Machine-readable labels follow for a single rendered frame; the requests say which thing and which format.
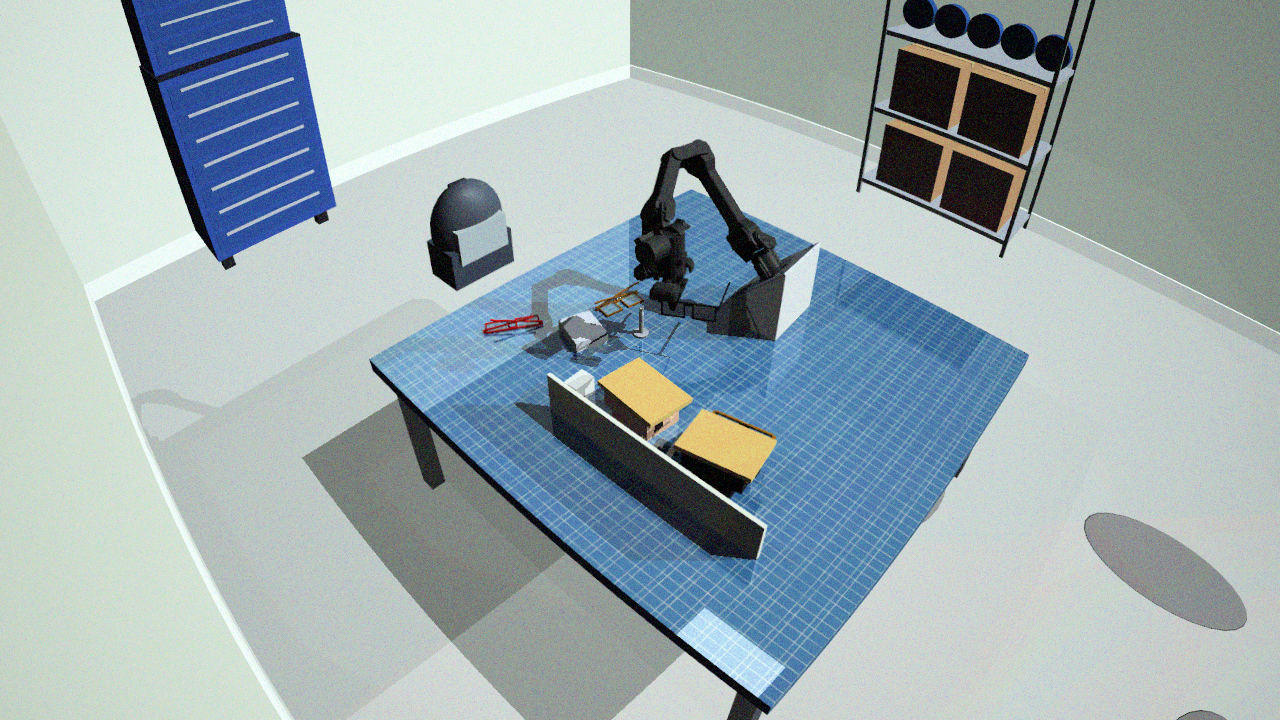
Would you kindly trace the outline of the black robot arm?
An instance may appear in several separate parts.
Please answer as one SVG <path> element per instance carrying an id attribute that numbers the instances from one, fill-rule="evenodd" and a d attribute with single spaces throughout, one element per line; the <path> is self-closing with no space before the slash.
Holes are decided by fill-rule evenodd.
<path id="1" fill-rule="evenodd" d="M 655 188 L 640 213 L 643 236 L 634 240 L 636 259 L 640 263 L 634 268 L 634 278 L 660 281 L 660 263 L 658 261 L 668 255 L 680 255 L 685 251 L 685 231 L 690 225 L 678 218 L 669 224 L 675 218 L 675 184 L 678 170 L 682 168 L 701 182 L 730 227 L 730 234 L 726 236 L 726 240 L 732 251 L 745 263 L 753 261 L 754 269 L 762 278 L 760 282 L 771 279 L 788 266 L 788 264 L 783 265 L 774 252 L 777 245 L 774 237 L 763 233 L 755 222 L 744 217 L 716 170 L 716 156 L 709 143 L 695 138 L 692 143 L 669 149 L 660 158 Z"/>

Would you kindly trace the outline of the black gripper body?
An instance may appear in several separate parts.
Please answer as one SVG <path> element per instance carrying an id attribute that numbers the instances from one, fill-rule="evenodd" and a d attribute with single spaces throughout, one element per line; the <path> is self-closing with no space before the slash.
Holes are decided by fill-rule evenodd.
<path id="1" fill-rule="evenodd" d="M 660 300 L 668 302 L 676 302 L 680 293 L 680 284 L 684 277 L 689 272 L 692 273 L 694 261 L 691 258 L 686 258 L 687 251 L 680 255 L 668 255 L 660 261 L 659 278 L 664 281 L 657 281 L 652 290 L 649 291 L 652 300 Z"/>

